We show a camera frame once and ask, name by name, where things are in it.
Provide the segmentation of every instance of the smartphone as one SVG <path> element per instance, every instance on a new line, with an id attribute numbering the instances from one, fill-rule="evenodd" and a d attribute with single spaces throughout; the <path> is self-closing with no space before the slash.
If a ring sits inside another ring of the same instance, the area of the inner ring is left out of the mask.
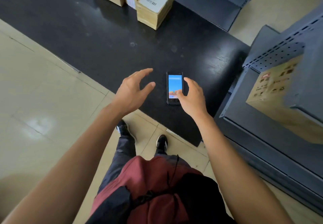
<path id="1" fill-rule="evenodd" d="M 167 103 L 170 105 L 180 105 L 176 92 L 183 90 L 183 73 L 167 72 Z"/>

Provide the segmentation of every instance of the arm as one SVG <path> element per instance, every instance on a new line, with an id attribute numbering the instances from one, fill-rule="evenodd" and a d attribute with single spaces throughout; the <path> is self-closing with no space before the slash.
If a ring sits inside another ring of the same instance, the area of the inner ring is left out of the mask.
<path id="1" fill-rule="evenodd" d="M 111 104 L 102 109 L 58 163 L 8 215 L 3 224 L 72 223 L 93 180 L 103 151 L 117 123 L 138 109 L 155 87 L 139 89 L 152 69 L 135 72 L 123 80 Z"/>
<path id="2" fill-rule="evenodd" d="M 202 88 L 184 78 L 188 96 L 177 95 L 196 122 L 207 148 L 212 170 L 235 221 L 240 224 L 293 223 L 280 202 L 243 161 L 207 113 Z"/>

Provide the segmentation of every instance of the hand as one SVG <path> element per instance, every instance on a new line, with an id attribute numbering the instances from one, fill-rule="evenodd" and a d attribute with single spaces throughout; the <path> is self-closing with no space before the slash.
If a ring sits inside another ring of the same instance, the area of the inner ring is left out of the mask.
<path id="1" fill-rule="evenodd" d="M 199 116 L 207 115 L 208 113 L 202 88 L 192 79 L 185 77 L 184 80 L 189 87 L 187 96 L 183 95 L 182 90 L 177 91 L 177 97 L 180 100 L 182 108 L 194 120 Z"/>
<path id="2" fill-rule="evenodd" d="M 142 90 L 139 88 L 140 81 L 149 75 L 152 70 L 152 68 L 146 68 L 137 71 L 123 80 L 112 101 L 112 104 L 121 109 L 123 116 L 137 110 L 143 104 L 148 94 L 154 89 L 155 82 L 149 83 Z"/>

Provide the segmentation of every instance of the dark pants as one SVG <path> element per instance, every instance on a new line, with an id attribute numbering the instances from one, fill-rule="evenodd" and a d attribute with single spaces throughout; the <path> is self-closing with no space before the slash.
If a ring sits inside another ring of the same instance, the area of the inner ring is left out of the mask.
<path id="1" fill-rule="evenodd" d="M 117 178 L 121 173 L 121 170 L 124 167 L 124 165 L 135 156 L 136 156 L 136 147 L 135 147 L 135 140 L 133 139 L 133 137 L 120 136 L 116 152 L 112 159 L 112 163 L 103 178 L 103 181 L 99 187 L 98 193 L 101 192 L 105 188 L 105 186 L 107 186 L 111 181 Z M 170 163 L 175 163 L 177 160 L 176 155 L 167 155 L 167 153 L 165 153 L 163 150 L 160 150 L 160 149 L 156 150 L 155 156 L 163 156 Z M 184 164 L 189 167 L 189 164 L 181 158 L 179 159 L 178 162 L 180 164 Z"/>

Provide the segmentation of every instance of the foot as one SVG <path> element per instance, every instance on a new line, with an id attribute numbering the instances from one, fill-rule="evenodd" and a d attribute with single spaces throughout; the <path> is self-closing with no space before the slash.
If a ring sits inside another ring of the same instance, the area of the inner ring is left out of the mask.
<path id="1" fill-rule="evenodd" d="M 163 150 L 166 153 L 168 146 L 167 137 L 165 135 L 160 135 L 156 141 L 156 148 Z"/>
<path id="2" fill-rule="evenodd" d="M 121 136 L 131 136 L 137 142 L 136 138 L 130 133 L 128 124 L 123 119 L 117 124 L 117 131 Z"/>

